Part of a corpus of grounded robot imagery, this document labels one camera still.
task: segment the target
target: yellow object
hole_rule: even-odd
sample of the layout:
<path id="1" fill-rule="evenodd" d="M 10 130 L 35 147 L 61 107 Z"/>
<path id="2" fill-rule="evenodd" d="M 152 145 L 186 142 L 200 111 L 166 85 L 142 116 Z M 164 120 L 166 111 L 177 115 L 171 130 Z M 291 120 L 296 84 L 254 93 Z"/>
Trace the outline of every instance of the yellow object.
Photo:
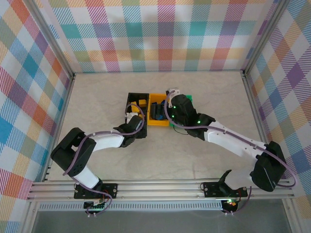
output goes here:
<path id="1" fill-rule="evenodd" d="M 165 94 L 149 94 L 148 102 L 148 112 L 147 112 L 147 125 L 157 125 L 157 126 L 169 126 L 169 120 L 154 120 L 150 117 L 151 104 L 154 102 L 162 103 L 165 100 Z"/>
<path id="2" fill-rule="evenodd" d="M 139 109 L 136 106 L 131 106 L 132 107 L 132 113 L 139 113 Z"/>
<path id="3" fill-rule="evenodd" d="M 139 106 L 140 106 L 141 108 L 146 107 L 146 106 L 147 106 L 147 101 L 146 101 L 146 100 L 139 100 Z"/>

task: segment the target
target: aluminum rail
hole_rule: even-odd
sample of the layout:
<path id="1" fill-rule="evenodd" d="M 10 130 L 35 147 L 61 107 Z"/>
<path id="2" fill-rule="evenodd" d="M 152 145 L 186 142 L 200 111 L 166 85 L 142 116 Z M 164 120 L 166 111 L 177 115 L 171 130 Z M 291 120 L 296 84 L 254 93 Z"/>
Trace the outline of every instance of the aluminum rail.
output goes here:
<path id="1" fill-rule="evenodd" d="M 217 182 L 218 179 L 182 179 L 182 180 L 110 180 L 105 183 L 117 183 L 118 194 L 114 201 L 167 201 L 167 200 L 226 200 L 223 197 L 205 198 L 200 189 L 202 182 Z M 280 184 L 289 184 L 281 180 Z M 46 181 L 34 183 L 28 201 L 82 201 L 74 199 L 74 181 Z M 277 187 L 266 192 L 253 187 L 252 199 L 293 198 L 291 189 Z"/>

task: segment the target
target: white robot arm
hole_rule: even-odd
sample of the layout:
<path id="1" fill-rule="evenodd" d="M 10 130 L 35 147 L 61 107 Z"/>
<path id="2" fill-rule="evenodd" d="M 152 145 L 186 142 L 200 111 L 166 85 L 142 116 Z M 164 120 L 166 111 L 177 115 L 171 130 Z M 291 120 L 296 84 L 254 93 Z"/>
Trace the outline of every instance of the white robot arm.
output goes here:
<path id="1" fill-rule="evenodd" d="M 197 113 L 192 102 L 178 89 L 167 91 L 165 109 L 167 118 L 189 135 L 217 144 L 243 159 L 250 167 L 227 171 L 219 180 L 221 191 L 227 195 L 245 186 L 254 186 L 272 192 L 284 174 L 287 165 L 279 144 L 269 145 L 240 135 L 220 124 L 214 118 Z"/>
<path id="2" fill-rule="evenodd" d="M 134 142 L 138 128 L 144 120 L 139 116 L 128 117 L 127 123 L 114 131 L 99 132 L 88 136 L 79 128 L 73 128 L 52 151 L 51 158 L 74 180 L 89 189 L 100 188 L 101 179 L 86 166 L 91 154 L 106 148 L 127 147 Z"/>

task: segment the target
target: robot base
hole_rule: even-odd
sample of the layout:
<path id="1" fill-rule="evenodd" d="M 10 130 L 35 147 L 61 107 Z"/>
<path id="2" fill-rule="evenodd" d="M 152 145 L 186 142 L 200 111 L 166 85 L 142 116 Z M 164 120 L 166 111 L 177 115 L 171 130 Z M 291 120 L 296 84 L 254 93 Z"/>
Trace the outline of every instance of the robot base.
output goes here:
<path id="1" fill-rule="evenodd" d="M 74 199 L 102 199 L 103 194 L 91 192 L 80 185 L 75 186 Z M 118 184 L 117 183 L 103 183 L 102 181 L 98 181 L 93 190 L 101 191 L 110 194 L 110 196 L 115 199 L 117 197 L 118 192 Z"/>
<path id="2" fill-rule="evenodd" d="M 202 191 L 204 191 L 205 198 L 245 198 L 248 196 L 245 187 L 239 188 L 237 190 L 231 190 L 228 194 L 225 194 L 223 191 L 221 191 L 219 182 L 204 182 L 201 184 L 201 186 L 203 188 Z"/>

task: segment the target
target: plaid wall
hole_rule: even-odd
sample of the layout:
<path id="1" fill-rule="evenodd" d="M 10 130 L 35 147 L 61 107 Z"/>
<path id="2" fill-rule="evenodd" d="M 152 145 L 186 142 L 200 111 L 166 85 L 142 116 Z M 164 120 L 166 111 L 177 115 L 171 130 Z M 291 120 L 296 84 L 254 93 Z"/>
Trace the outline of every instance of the plaid wall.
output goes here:
<path id="1" fill-rule="evenodd" d="M 242 70 L 244 70 L 244 69 L 246 68 L 246 66 L 247 66 L 247 64 L 248 64 L 248 62 L 249 62 L 249 59 L 250 59 L 250 57 L 253 55 L 254 49 L 255 49 L 256 46 L 258 45 L 258 43 L 259 43 L 259 41 L 260 41 L 260 39 L 261 39 L 261 37 L 262 37 L 262 34 L 263 34 L 264 30 L 266 30 L 266 28 L 267 28 L 267 26 L 268 26 L 268 22 L 269 22 L 269 20 L 271 19 L 271 17 L 272 17 L 272 15 L 273 15 L 274 11 L 276 10 L 276 7 L 277 7 L 277 5 L 278 5 L 279 2 L 280 2 L 280 0 L 274 0 L 274 1 L 273 1 L 272 5 L 271 5 L 271 7 L 270 7 L 270 9 L 269 9 L 268 14 L 266 15 L 266 17 L 265 17 L 265 19 L 264 19 L 264 21 L 263 21 L 263 23 L 262 23 L 262 25 L 261 25 L 261 27 L 260 27 L 260 29 L 259 29 L 257 35 L 256 35 L 256 38 L 255 38 L 255 40 L 254 40 L 254 42 L 253 42 L 253 44 L 252 44 L 252 47 L 250 48 L 250 50 L 249 50 L 249 52 L 248 52 L 248 54 L 247 54 L 247 56 L 246 56 L 246 59 L 245 59 L 245 61 L 244 61 L 244 63 L 243 63 L 243 66 L 242 66 L 242 68 L 241 68 Z"/>
<path id="2" fill-rule="evenodd" d="M 311 227 L 311 0 L 290 2 L 250 82 L 269 139 L 301 182 L 294 191 Z"/>
<path id="3" fill-rule="evenodd" d="M 22 0 L 0 0 L 0 233 L 17 231 L 69 78 Z"/>
<path id="4" fill-rule="evenodd" d="M 36 2 L 76 72 L 118 72 L 240 70 L 277 0 Z"/>

